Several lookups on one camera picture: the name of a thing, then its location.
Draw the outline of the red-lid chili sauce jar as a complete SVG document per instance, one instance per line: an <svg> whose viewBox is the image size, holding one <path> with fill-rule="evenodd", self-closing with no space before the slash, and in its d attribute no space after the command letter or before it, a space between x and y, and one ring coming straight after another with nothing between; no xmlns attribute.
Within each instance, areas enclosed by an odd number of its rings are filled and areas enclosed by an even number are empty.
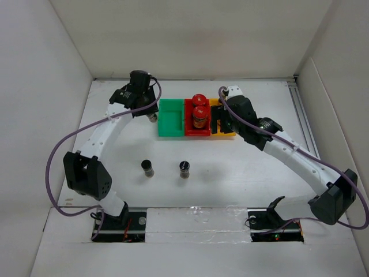
<svg viewBox="0 0 369 277"><path fill-rule="evenodd" d="M203 94L200 94L200 93L195 94L192 97L191 101L192 101L192 104L193 104L194 107L197 107L197 106L206 106L207 105L207 102L208 102L206 96L203 95Z"/></svg>

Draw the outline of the taped black-cap spice bottle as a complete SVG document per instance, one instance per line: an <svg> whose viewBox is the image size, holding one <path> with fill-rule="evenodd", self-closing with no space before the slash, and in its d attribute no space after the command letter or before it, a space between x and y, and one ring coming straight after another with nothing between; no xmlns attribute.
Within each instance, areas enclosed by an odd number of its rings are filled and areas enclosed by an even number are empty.
<svg viewBox="0 0 369 277"><path fill-rule="evenodd" d="M179 163L180 177L186 179L190 175L190 163L186 160Z"/></svg>

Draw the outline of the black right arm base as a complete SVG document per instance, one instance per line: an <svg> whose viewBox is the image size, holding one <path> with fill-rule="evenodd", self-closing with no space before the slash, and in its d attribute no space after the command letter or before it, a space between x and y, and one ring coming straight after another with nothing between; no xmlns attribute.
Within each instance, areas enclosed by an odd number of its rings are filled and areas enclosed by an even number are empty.
<svg viewBox="0 0 369 277"><path fill-rule="evenodd" d="M244 225L250 229L251 242L304 242L299 221L288 223L276 212L285 197L280 196L266 208L248 208Z"/></svg>

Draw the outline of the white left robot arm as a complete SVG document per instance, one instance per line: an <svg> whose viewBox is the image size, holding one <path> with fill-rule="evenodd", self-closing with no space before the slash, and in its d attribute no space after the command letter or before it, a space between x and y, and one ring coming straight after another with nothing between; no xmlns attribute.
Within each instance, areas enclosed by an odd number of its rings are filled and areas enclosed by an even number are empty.
<svg viewBox="0 0 369 277"><path fill-rule="evenodd" d="M82 147L75 153L67 152L63 158L68 188L95 199L116 229L128 224L129 206L113 190L103 161L134 117L155 117L159 109L152 81L155 78L146 71L130 72L129 82L110 97L104 122L97 125Z"/></svg>

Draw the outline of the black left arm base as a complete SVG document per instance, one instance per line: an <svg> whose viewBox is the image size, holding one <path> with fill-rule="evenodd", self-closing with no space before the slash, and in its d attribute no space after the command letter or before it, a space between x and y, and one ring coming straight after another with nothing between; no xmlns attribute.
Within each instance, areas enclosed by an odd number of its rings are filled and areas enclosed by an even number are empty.
<svg viewBox="0 0 369 277"><path fill-rule="evenodd" d="M104 220L101 221L100 211L91 213L90 216L95 220L91 237L93 242L145 242L146 208L129 209L127 219L123 223L107 214L104 214Z"/></svg>

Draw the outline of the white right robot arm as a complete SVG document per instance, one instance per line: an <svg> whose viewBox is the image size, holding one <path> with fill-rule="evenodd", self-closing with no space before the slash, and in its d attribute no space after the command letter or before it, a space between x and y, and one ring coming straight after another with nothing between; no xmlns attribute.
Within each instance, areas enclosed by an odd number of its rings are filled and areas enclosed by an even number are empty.
<svg viewBox="0 0 369 277"><path fill-rule="evenodd" d="M251 101L241 93L219 99L211 107L212 129L235 132L246 143L276 158L313 190L311 196L287 200L279 196L264 213L277 228L294 218L316 219L328 225L340 218L356 200L357 175L352 170L338 172L293 141L283 127L268 117L258 117Z"/></svg>

